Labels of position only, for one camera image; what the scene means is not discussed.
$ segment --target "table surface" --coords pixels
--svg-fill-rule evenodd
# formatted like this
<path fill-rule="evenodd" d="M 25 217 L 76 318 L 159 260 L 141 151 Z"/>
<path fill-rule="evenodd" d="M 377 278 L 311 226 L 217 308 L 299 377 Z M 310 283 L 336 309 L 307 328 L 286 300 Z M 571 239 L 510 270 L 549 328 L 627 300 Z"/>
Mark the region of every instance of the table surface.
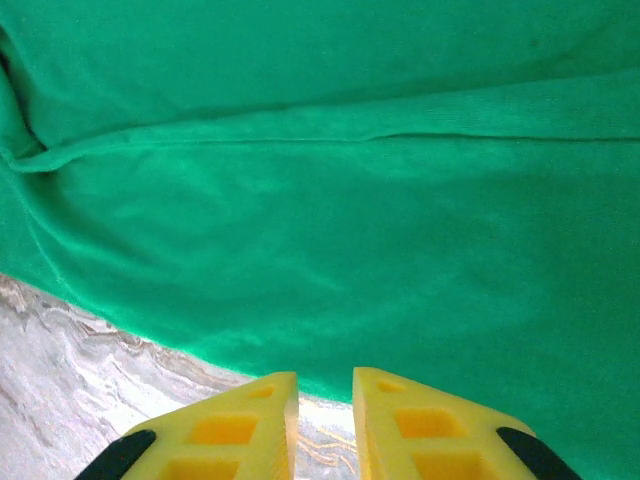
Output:
<path fill-rule="evenodd" d="M 0 478 L 73 479 L 134 425 L 251 380 L 0 275 Z M 358 478 L 350 405 L 302 395 L 296 479 Z"/>

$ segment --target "square cutout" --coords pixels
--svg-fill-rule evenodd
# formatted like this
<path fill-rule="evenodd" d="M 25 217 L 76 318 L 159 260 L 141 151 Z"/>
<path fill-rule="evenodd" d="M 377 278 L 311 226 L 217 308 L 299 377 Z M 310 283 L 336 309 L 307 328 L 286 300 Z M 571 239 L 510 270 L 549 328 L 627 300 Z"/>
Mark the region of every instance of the square cutout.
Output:
<path fill-rule="evenodd" d="M 381 392 L 385 392 L 385 393 L 398 393 L 398 392 L 405 391 L 404 387 L 400 385 L 396 385 L 395 383 L 389 382 L 388 380 L 380 380 L 378 382 L 378 389 Z"/>
<path fill-rule="evenodd" d="M 180 458 L 169 463 L 162 480 L 233 480 L 239 466 L 227 460 Z"/>
<path fill-rule="evenodd" d="M 264 388 L 259 388 L 258 390 L 254 390 L 249 394 L 249 398 L 269 398 L 275 392 L 275 388 L 273 385 L 269 385 Z"/>
<path fill-rule="evenodd" d="M 403 408 L 395 413 L 404 438 L 465 437 L 467 432 L 448 411 L 440 408 Z"/>
<path fill-rule="evenodd" d="M 246 445 L 258 425 L 256 415 L 215 415 L 195 426 L 187 443 L 196 445 Z"/>
<path fill-rule="evenodd" d="M 498 480 L 476 452 L 414 453 L 412 458 L 423 480 Z"/>

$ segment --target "green cloth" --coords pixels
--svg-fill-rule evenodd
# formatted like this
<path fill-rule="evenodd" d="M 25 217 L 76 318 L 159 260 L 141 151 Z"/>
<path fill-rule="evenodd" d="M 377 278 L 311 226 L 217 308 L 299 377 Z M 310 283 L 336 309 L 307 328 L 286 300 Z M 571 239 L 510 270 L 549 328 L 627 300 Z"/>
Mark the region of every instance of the green cloth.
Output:
<path fill-rule="evenodd" d="M 0 271 L 640 477 L 637 0 L 0 0 Z"/>

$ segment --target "black rubber pad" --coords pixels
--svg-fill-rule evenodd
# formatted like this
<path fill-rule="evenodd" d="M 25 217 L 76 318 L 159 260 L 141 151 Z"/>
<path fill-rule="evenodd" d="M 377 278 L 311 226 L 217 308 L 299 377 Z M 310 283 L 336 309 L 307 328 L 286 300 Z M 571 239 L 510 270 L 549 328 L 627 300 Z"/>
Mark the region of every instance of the black rubber pad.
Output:
<path fill-rule="evenodd" d="M 569 465 L 536 437 L 509 427 L 500 427 L 497 433 L 538 480 L 581 480 Z"/>
<path fill-rule="evenodd" d="M 116 440 L 75 480 L 120 480 L 155 439 L 153 430 L 141 430 Z"/>

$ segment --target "white marble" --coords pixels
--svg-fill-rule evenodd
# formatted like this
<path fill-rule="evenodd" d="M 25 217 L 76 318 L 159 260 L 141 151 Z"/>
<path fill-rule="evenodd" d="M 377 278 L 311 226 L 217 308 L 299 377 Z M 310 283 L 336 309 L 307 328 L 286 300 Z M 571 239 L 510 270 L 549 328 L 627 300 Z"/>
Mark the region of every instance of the white marble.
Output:
<path fill-rule="evenodd" d="M 73 479 L 143 420 L 250 380 L 0 275 L 0 478 Z M 352 410 L 300 399 L 297 479 L 358 478 Z"/>

